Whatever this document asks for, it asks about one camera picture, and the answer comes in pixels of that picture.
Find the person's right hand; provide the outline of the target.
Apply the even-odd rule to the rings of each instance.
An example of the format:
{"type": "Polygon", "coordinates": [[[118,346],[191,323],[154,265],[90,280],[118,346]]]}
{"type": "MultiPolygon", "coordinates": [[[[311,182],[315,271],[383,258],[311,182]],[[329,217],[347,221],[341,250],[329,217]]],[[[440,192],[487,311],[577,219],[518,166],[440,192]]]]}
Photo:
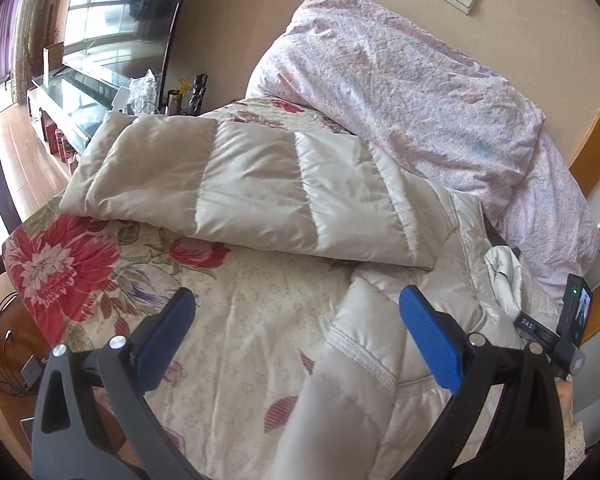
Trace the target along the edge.
{"type": "Polygon", "coordinates": [[[564,427],[569,429],[573,425],[573,383],[568,380],[557,379],[555,382],[558,393],[560,412],[562,413],[562,422],[564,427]]]}

